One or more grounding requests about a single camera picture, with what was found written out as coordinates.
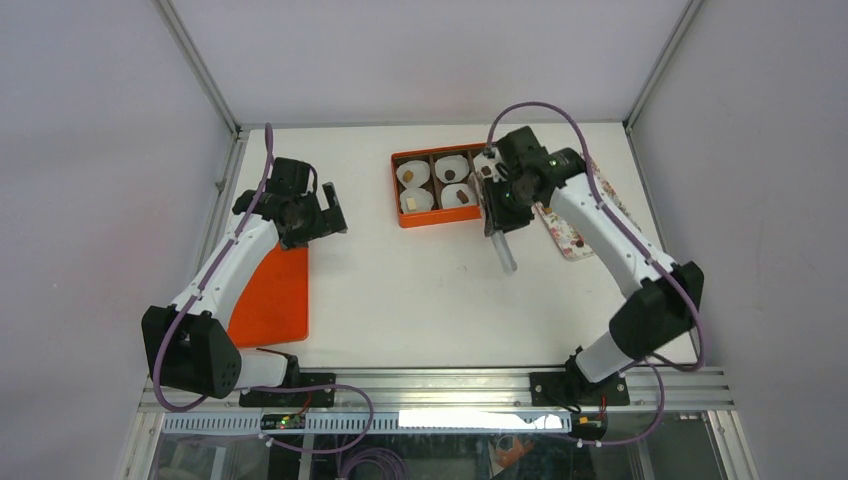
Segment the metal tongs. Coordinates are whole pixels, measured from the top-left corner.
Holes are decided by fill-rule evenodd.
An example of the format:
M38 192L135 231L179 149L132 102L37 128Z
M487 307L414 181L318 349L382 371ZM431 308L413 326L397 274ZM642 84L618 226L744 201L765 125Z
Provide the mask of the metal tongs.
M514 274L517 271L517 263L513 257L505 234L502 231L495 231L491 236L491 240L503 271L507 275Z

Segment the orange chocolate box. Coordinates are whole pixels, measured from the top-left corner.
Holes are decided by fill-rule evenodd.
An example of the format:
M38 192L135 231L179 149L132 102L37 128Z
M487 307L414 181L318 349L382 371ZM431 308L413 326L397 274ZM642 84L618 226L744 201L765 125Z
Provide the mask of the orange chocolate box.
M423 227L437 224L445 224L445 223L455 223L462 221L470 221L477 220L481 217L479 202L477 199L477 204L469 207L463 208L454 208L454 209L443 209L441 207L441 192L442 189L448 185L443 184L435 174L434 163L435 160L448 156L448 155L463 155L467 158L470 173L468 176L459 183L465 183L469 185L470 176L475 173L473 158L482 153L484 150L484 145L482 143L475 144L465 144L465 145L455 145L455 146L446 146L446 147L437 147L430 148L424 150L414 150L414 151L406 151L406 152L397 152L391 155L390 157L390 165L392 169L392 173L394 175L394 191L395 191L395 204L397 210L398 223L402 228L413 228L413 227ZM405 190L400 183L398 182L395 174L395 170L397 166L405 161L409 160L424 160L429 163L430 166L430 180L423 185L421 188L428 190L434 197L435 204L431 211L424 213L415 213L415 214L403 214L401 212L401 207L399 203L399 195Z

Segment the orange box lid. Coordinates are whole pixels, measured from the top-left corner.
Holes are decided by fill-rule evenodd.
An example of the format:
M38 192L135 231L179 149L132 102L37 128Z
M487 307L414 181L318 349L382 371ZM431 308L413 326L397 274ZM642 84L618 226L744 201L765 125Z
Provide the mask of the orange box lid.
M309 336L309 250L269 251L235 305L227 328L238 348L304 341Z

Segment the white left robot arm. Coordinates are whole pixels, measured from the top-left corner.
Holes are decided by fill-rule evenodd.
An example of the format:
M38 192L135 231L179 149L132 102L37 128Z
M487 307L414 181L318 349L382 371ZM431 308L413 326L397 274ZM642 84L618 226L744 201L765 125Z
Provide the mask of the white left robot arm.
M154 390L165 387L222 399L234 390L262 388L277 406L294 403L300 378L290 357L239 347L228 331L237 303L263 260L298 252L344 233L347 223L335 186L319 183L313 165L276 157L255 189L232 207L224 237L190 284L165 306L150 306L141 330Z

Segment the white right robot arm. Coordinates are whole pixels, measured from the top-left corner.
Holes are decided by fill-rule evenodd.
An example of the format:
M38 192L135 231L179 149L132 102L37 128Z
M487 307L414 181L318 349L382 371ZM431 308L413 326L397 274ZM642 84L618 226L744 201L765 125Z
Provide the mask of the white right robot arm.
M597 185L588 154L542 146L528 126L488 144L490 175L476 175L484 234L494 244L503 270L517 263L506 235L528 226L540 204L574 227L612 275L625 302L607 331L566 363L566 396L588 405L604 381L645 359L695 325L704 277L693 262L680 263L649 244Z

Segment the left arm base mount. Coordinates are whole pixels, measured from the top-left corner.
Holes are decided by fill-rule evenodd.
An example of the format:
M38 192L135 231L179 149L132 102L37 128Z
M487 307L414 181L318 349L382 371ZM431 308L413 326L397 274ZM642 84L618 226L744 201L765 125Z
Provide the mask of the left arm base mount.
M283 393L250 390L240 394L238 404L243 408L329 408L335 405L336 380L335 373L301 372L285 381Z

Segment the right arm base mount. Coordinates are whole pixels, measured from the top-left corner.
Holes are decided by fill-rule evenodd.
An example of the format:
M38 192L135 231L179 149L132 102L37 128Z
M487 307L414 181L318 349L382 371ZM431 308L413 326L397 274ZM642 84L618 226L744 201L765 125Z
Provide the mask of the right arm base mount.
M582 384L562 371L530 372L529 392L533 406L627 406L631 403L626 380L612 375L599 383Z

